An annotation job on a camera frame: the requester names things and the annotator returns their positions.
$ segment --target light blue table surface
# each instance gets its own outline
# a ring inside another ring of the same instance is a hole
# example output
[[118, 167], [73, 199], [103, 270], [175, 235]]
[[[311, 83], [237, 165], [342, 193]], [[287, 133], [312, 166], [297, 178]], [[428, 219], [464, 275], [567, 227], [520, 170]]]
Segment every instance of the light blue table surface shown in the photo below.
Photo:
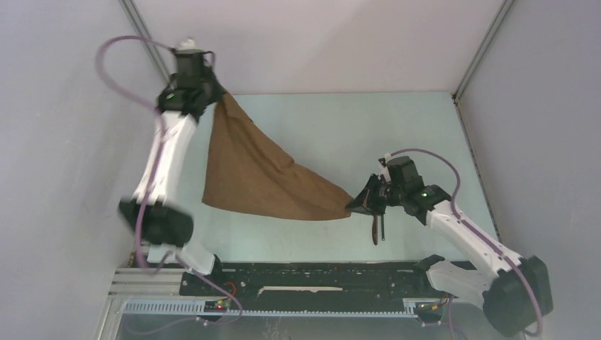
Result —
[[[439, 153], [461, 174], [457, 203], [495, 238], [463, 130], [444, 92], [332, 93], [236, 96], [255, 124], [298, 164], [341, 186], [351, 196], [378, 172], [386, 152], [420, 147]], [[372, 217], [353, 214], [328, 222], [280, 220], [202, 204], [213, 112], [192, 137], [179, 182], [180, 206], [193, 213], [205, 247], [223, 261], [403, 261], [432, 254], [465, 259], [447, 240], [402, 208], [386, 211], [386, 241], [371, 241]], [[451, 193], [452, 172], [424, 154], [410, 155], [426, 184]]]

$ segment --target brown fabric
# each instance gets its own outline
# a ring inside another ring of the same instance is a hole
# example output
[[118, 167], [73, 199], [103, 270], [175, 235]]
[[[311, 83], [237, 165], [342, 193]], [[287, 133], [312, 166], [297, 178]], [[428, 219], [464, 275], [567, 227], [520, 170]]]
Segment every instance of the brown fabric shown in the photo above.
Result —
[[349, 217], [352, 197], [298, 165], [226, 93], [215, 107], [203, 202], [211, 207], [292, 220]]

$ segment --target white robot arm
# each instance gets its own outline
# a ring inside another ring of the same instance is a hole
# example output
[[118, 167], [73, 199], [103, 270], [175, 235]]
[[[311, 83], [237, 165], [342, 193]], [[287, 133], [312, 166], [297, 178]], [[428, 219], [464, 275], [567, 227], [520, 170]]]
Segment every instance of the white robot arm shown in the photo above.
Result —
[[[142, 217], [142, 238], [153, 245], [160, 245], [173, 257], [178, 256], [199, 273], [211, 275], [219, 283], [219, 258], [194, 240], [192, 216], [178, 209], [176, 195], [188, 143], [200, 117], [208, 105], [223, 96], [225, 90], [213, 73], [213, 61], [206, 60], [207, 55], [213, 55], [212, 52], [199, 50], [192, 39], [184, 40], [172, 52], [176, 58], [177, 73], [172, 75], [170, 84], [157, 99], [164, 127], [157, 124], [142, 180], [131, 199], [121, 200], [119, 210], [135, 229], [148, 181], [156, 167]], [[162, 152], [157, 162], [155, 155], [159, 147], [162, 147]]]
[[[442, 159], [425, 150], [407, 151]], [[381, 174], [371, 175], [347, 209], [375, 217], [383, 216], [387, 206], [402, 206], [407, 214], [442, 234], [475, 267], [466, 270], [433, 255], [414, 267], [423, 274], [426, 285], [481, 308], [505, 336], [513, 336], [537, 321], [537, 314], [552, 311], [549, 274], [543, 261], [535, 256], [525, 259], [487, 235], [453, 206], [448, 193], [436, 185], [425, 186], [409, 157], [385, 157], [380, 163]], [[536, 303], [532, 303], [530, 293]]]

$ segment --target purple cable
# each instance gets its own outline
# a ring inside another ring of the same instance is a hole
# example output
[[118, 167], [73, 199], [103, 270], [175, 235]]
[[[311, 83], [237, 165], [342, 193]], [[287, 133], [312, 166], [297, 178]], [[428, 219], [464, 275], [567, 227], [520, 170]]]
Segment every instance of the purple cable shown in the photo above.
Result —
[[[172, 49], [168, 45], [165, 45], [160, 42], [156, 42], [151, 39], [144, 38], [144, 37], [139, 37], [137, 35], [122, 35], [120, 37], [111, 38], [111, 39], [107, 40], [104, 44], [102, 44], [100, 46], [100, 48], [98, 49], [98, 52], [96, 53], [96, 62], [95, 62], [96, 72], [98, 73], [98, 76], [100, 77], [100, 79], [102, 81], [104, 81], [104, 83], [110, 89], [114, 90], [121, 96], [123, 96], [131, 101], [134, 101], [134, 102], [140, 104], [141, 106], [143, 106], [144, 108], [147, 108], [148, 110], [156, 113], [157, 117], [158, 117], [159, 132], [160, 132], [159, 145], [157, 148], [157, 152], [155, 154], [155, 160], [153, 161], [152, 167], [150, 168], [148, 182], [146, 183], [146, 189], [144, 192], [144, 196], [142, 197], [142, 202], [140, 203], [140, 211], [138, 212], [137, 218], [135, 221], [135, 256], [136, 256], [136, 260], [137, 260], [138, 264], [142, 267], [142, 269], [146, 271], [146, 273], [148, 273], [150, 275], [154, 275], [160, 271], [160, 269], [163, 267], [165, 261], [167, 260], [169, 255], [171, 255], [172, 253], [167, 252], [163, 256], [163, 258], [161, 259], [159, 264], [157, 265], [156, 269], [153, 271], [150, 270], [150, 266], [148, 265], [148, 262], [146, 262], [146, 259], [142, 255], [142, 219], [144, 217], [144, 212], [146, 211], [146, 207], [148, 206], [148, 198], [150, 196], [152, 184], [155, 180], [155, 176], [157, 175], [157, 169], [159, 167], [160, 159], [161, 159], [161, 156], [163, 153], [164, 143], [165, 143], [165, 135], [167, 133], [167, 123], [165, 122], [165, 119], [162, 116], [162, 113], [156, 108], [156, 106], [153, 104], [153, 102], [148, 101], [146, 98], [143, 98], [143, 97], [133, 93], [132, 91], [127, 90], [126, 88], [122, 87], [121, 85], [117, 84], [117, 82], [114, 81], [111, 78], [111, 76], [108, 74], [108, 72], [105, 70], [104, 58], [106, 56], [106, 51], [114, 43], [121, 41], [121, 40], [139, 40], [139, 41], [143, 41], [143, 42], [164, 48], [169, 51], [171, 51]], [[218, 285], [214, 284], [213, 282], [211, 282], [210, 280], [205, 278], [203, 274], [199, 273], [195, 269], [188, 266], [178, 256], [176, 256], [176, 260], [184, 268], [190, 268], [194, 275], [198, 276], [202, 281], [207, 283], [209, 286], [211, 286], [212, 288], [215, 288], [217, 291], [219, 291], [220, 293], [222, 293], [225, 296], [227, 296], [228, 298], [230, 298], [238, 306], [240, 312], [236, 318], [234, 318], [230, 321], [227, 321], [227, 322], [210, 322], [210, 323], [212, 323], [212, 324], [229, 324], [229, 323], [237, 321], [239, 318], [242, 317], [244, 309], [242, 308], [242, 304], [240, 304], [240, 301], [238, 301], [238, 299], [236, 299], [236, 297], [234, 297], [232, 294], [230, 294], [226, 290], [223, 290], [221, 287], [219, 287]], [[167, 327], [170, 327], [174, 324], [178, 324], [180, 322], [188, 321], [188, 320], [190, 320], [190, 318], [184, 318], [184, 319], [178, 320], [178, 322], [172, 322], [171, 324], [163, 326], [158, 330], [152, 331], [152, 333], [154, 333], [155, 331], [159, 332], [159, 331], [161, 331]]]
[[[524, 333], [526, 335], [532, 336], [532, 337], [541, 336], [541, 334], [543, 332], [543, 315], [541, 313], [541, 308], [539, 306], [536, 296], [534, 295], [534, 291], [532, 290], [532, 287], [528, 283], [528, 280], [526, 280], [526, 278], [524, 277], [524, 274], [522, 273], [522, 271], [517, 267], [517, 265], [508, 256], [506, 256], [503, 253], [503, 250], [499, 249], [499, 247], [496, 246], [494, 243], [492, 243], [484, 234], [482, 234], [482, 232], [477, 230], [473, 225], [471, 225], [470, 222], [467, 222], [467, 221], [461, 219], [461, 216], [460, 216], [459, 212], [457, 211], [457, 206], [455, 205], [455, 198], [457, 197], [457, 193], [459, 192], [459, 187], [461, 186], [461, 178], [459, 177], [459, 171], [457, 171], [457, 168], [455, 166], [453, 166], [453, 164], [451, 164], [451, 162], [446, 160], [443, 156], [435, 154], [434, 152], [428, 151], [426, 149], [419, 149], [419, 148], [415, 148], [415, 147], [412, 147], [409, 149], [401, 149], [401, 150], [398, 150], [397, 152], [393, 152], [391, 154], [391, 156], [396, 156], [397, 154], [402, 154], [405, 152], [421, 152], [423, 154], [428, 154], [430, 156], [433, 156], [434, 158], [441, 160], [449, 168], [451, 168], [451, 170], [453, 171], [453, 174], [455, 174], [455, 179], [457, 180], [455, 189], [453, 190], [453, 193], [451, 194], [451, 210], [453, 212], [453, 215], [455, 216], [455, 218], [457, 218], [457, 220], [460, 220], [461, 223], [464, 226], [466, 226], [472, 233], [474, 233], [476, 236], [478, 236], [478, 238], [482, 239], [482, 241], [484, 243], [486, 243], [486, 245], [488, 245], [495, 253], [497, 253], [498, 256], [502, 257], [503, 260], [505, 260], [505, 262], [507, 262], [507, 264], [509, 264], [511, 269], [513, 269], [513, 271], [517, 274], [517, 277], [521, 280], [522, 284], [526, 288], [526, 292], [528, 293], [528, 297], [530, 298], [530, 302], [532, 303], [532, 307], [534, 308], [534, 313], [537, 315], [537, 330], [535, 332], [530, 332], [527, 329], [525, 329]], [[449, 308], [449, 323], [451, 322], [450, 314], [451, 313], [450, 313], [450, 308]]]

